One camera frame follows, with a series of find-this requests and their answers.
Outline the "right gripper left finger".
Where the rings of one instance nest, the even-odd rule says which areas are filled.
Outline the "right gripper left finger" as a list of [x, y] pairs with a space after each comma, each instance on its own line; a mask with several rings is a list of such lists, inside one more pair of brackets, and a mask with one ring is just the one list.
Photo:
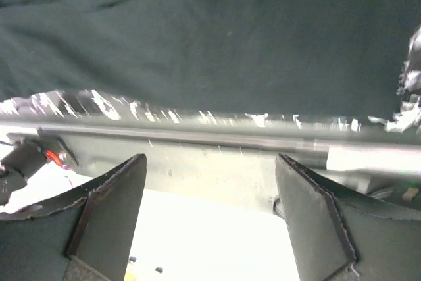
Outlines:
[[137, 154], [60, 195], [1, 213], [2, 280], [123, 280], [145, 187]]

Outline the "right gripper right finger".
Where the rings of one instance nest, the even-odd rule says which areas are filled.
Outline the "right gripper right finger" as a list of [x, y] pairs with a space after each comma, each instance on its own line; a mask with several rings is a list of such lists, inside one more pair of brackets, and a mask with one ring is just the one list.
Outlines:
[[301, 280], [419, 280], [420, 187], [357, 192], [286, 155], [276, 183]]

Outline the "black t-shirt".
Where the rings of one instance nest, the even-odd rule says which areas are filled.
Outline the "black t-shirt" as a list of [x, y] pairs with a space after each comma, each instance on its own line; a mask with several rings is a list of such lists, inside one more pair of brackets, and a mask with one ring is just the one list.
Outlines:
[[397, 108], [420, 0], [1, 0], [1, 98], [95, 89], [177, 109]]

